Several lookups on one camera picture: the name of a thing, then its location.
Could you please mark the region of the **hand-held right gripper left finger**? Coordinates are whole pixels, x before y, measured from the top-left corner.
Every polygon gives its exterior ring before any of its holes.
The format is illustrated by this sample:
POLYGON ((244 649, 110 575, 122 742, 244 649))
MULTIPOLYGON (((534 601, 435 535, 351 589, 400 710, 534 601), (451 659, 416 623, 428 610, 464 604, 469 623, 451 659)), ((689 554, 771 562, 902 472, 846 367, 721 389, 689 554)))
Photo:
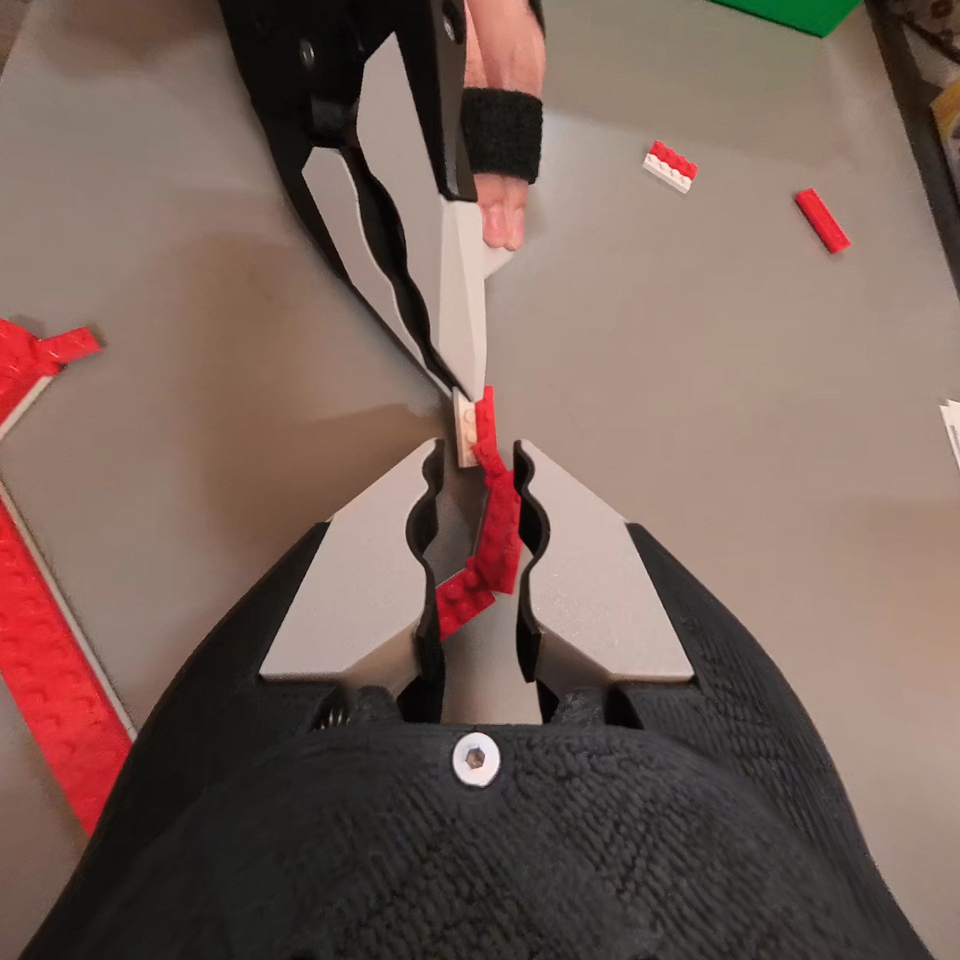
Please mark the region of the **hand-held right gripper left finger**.
POLYGON ((406 719, 440 720, 446 662, 426 549, 445 464, 444 442, 426 440, 330 517, 262 679, 384 688, 406 719))

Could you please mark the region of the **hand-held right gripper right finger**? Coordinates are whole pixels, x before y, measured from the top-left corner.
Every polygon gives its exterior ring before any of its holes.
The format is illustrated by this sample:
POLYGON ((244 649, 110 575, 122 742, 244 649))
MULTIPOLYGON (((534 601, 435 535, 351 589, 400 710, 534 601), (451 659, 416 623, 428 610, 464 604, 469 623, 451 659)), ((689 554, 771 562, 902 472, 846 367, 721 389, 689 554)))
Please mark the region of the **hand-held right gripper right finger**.
POLYGON ((519 535, 516 652, 544 723, 579 690, 687 685, 684 650, 629 521, 529 439, 513 445, 519 535))

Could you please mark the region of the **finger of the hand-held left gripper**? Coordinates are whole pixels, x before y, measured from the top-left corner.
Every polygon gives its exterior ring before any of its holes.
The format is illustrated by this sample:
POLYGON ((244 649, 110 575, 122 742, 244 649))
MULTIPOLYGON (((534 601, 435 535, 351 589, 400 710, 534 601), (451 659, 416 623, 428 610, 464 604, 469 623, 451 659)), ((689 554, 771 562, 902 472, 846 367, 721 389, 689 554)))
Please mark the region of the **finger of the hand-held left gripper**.
POLYGON ((358 141, 402 228, 405 274, 426 312, 426 345, 469 400, 487 371, 486 280, 510 253, 484 243, 461 125, 463 50, 432 31, 392 31, 366 61, 358 141))
POLYGON ((426 161, 387 165, 400 205, 353 146, 302 169, 345 283, 440 390, 470 395, 470 205, 426 187, 426 161))

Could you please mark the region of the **red lego plate assembly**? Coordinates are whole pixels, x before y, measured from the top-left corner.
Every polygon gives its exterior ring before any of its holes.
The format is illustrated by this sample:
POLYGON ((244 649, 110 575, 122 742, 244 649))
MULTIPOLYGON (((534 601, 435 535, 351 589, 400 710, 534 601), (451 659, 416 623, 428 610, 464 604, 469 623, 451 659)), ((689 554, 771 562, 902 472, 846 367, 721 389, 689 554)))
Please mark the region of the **red lego plate assembly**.
POLYGON ((492 606, 498 594, 511 594, 520 567, 521 498, 514 472, 498 450, 495 393, 487 385, 476 405, 478 442, 474 453, 483 471, 486 506, 473 553, 465 567, 436 588, 439 638, 445 641, 492 606))

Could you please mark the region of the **white lego plate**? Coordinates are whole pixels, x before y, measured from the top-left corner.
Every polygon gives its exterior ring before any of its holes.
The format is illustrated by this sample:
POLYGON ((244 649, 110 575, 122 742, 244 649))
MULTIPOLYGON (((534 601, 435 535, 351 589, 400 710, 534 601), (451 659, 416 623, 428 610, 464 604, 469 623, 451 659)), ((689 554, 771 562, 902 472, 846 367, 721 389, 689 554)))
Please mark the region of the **white lego plate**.
POLYGON ((474 447, 478 443, 476 405, 459 389, 451 394, 457 463, 460 469, 478 466, 474 447))

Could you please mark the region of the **red and white lego brick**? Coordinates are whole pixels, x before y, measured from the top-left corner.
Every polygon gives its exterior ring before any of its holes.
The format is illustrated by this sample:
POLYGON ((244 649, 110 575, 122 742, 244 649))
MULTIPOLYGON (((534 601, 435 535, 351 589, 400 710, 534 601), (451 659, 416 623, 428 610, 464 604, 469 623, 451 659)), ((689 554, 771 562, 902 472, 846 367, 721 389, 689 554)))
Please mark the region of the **red and white lego brick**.
POLYGON ((643 159, 643 168, 683 195, 690 192, 699 172, 695 163, 660 140, 652 143, 643 159))

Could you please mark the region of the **small red lego plate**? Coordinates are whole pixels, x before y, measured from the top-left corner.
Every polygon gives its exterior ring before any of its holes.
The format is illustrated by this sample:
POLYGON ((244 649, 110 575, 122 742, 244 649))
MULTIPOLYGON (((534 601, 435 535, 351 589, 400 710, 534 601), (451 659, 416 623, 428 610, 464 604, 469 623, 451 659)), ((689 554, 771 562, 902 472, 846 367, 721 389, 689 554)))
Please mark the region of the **small red lego plate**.
POLYGON ((798 191, 794 202, 831 255, 841 254, 851 246, 850 238, 814 188, 798 191))

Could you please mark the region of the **lego set box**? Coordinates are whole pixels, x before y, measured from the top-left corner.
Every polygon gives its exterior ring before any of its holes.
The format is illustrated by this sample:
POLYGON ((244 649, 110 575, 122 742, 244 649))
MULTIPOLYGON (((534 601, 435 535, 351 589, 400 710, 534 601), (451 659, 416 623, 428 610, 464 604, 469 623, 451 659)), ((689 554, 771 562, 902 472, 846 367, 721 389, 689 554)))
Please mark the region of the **lego set box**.
POLYGON ((944 150, 958 152, 959 147, 959 79, 946 86, 931 102, 938 135, 944 150))

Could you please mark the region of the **person's left hand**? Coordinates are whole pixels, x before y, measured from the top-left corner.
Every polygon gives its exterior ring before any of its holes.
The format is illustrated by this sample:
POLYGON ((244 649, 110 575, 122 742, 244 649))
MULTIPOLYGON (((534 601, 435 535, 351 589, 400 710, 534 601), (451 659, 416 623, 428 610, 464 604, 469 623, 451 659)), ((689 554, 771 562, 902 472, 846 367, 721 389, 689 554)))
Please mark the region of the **person's left hand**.
MULTIPOLYGON (((527 1, 466 1, 464 85, 543 98, 546 35, 527 1)), ((483 238, 492 249, 524 242, 529 186, 519 178, 474 174, 483 238)))

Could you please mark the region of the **green plastic bin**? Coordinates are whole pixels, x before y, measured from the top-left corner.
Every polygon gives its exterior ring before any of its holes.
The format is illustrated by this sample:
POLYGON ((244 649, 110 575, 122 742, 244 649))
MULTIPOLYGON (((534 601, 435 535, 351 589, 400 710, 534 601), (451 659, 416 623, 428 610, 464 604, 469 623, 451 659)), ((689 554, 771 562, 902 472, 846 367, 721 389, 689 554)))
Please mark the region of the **green plastic bin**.
POLYGON ((712 3, 817 39, 824 39, 862 2, 723 0, 712 3))

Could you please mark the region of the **brown patterned handbag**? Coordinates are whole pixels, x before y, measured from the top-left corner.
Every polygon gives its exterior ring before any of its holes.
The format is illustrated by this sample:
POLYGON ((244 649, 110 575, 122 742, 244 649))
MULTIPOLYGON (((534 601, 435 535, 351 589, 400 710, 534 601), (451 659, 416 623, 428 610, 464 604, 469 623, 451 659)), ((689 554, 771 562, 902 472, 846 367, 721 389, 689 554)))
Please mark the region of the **brown patterned handbag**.
POLYGON ((959 78, 959 2, 894 1, 921 78, 942 90, 959 78))

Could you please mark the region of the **large red lego frame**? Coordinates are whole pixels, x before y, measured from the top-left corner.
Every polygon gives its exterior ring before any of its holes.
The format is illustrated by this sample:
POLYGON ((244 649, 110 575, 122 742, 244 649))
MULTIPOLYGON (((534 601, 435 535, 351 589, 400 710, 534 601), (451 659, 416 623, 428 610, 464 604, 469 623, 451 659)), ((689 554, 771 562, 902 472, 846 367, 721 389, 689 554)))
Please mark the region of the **large red lego frame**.
MULTIPOLYGON (((42 338, 3 318, 1 437, 69 365, 100 351, 87 327, 42 338)), ((137 730, 5 485, 1 498, 3 681, 91 836, 137 730)))

